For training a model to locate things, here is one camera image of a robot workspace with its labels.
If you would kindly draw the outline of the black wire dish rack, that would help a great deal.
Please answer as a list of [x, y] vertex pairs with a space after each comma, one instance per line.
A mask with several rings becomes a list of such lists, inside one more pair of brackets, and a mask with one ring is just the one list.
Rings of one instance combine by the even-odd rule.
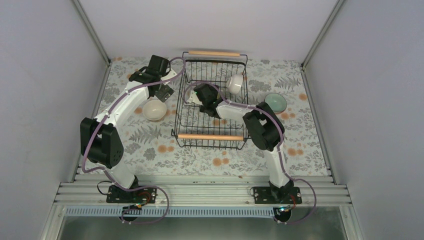
[[249, 138], [243, 119], [219, 116], [219, 104], [248, 104], [248, 84], [231, 93], [231, 77], [247, 77], [248, 56], [234, 52], [185, 51], [171, 135], [180, 147], [240, 150]]

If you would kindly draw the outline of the teal striped bowl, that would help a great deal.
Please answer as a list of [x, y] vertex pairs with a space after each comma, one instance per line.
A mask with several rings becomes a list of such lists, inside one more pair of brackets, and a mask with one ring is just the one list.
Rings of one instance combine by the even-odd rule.
[[270, 93], [268, 94], [264, 101], [269, 105], [271, 110], [275, 113], [281, 113], [286, 110], [287, 108], [287, 101], [286, 99], [277, 93]]

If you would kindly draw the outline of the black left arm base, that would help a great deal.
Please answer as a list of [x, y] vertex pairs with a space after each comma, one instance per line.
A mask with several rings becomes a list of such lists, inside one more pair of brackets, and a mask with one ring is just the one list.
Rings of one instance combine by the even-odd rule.
[[126, 191], [112, 184], [106, 193], [107, 203], [120, 204], [154, 204], [157, 189], [154, 187], [143, 187], [136, 191]]

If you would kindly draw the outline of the white glossy bowl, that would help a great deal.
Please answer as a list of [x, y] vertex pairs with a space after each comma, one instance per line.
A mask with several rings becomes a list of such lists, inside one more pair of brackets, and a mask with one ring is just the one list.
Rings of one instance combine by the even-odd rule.
[[228, 78], [226, 82], [226, 88], [232, 95], [237, 95], [243, 85], [244, 76], [242, 74], [234, 74]]

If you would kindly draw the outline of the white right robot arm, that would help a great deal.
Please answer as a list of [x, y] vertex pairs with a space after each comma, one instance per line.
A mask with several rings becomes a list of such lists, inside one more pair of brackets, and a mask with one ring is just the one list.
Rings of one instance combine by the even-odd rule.
[[294, 183], [286, 173], [281, 150], [285, 129], [270, 106], [264, 101], [257, 105], [230, 101], [215, 85], [205, 81], [195, 86], [190, 95], [196, 96], [200, 111], [210, 117], [244, 122], [251, 141], [267, 154], [265, 159], [272, 200], [282, 204], [289, 199]]

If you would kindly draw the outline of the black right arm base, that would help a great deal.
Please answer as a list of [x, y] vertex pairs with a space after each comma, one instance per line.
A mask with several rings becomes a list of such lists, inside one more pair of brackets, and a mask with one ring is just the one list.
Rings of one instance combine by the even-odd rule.
[[282, 186], [277, 187], [270, 181], [269, 186], [253, 186], [249, 192], [254, 198], [254, 203], [265, 204], [302, 204], [302, 194], [299, 187], [294, 185], [293, 180]]

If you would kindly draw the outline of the cream floral bowl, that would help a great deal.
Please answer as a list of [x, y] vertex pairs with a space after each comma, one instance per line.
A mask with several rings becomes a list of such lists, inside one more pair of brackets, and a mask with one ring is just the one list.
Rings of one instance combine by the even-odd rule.
[[167, 110], [167, 106], [164, 102], [154, 99], [144, 104], [142, 113], [147, 120], [158, 122], [165, 117]]

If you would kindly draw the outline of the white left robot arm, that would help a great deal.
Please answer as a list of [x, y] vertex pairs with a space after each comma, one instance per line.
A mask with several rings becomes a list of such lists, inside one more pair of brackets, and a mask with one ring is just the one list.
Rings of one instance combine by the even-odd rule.
[[139, 105], [182, 74], [175, 72], [171, 63], [172, 60], [152, 55], [147, 66], [130, 75], [123, 92], [104, 111], [80, 123], [82, 172], [103, 171], [120, 188], [119, 196], [128, 203], [139, 197], [140, 190], [135, 186], [136, 176], [122, 159], [124, 146], [120, 131]]

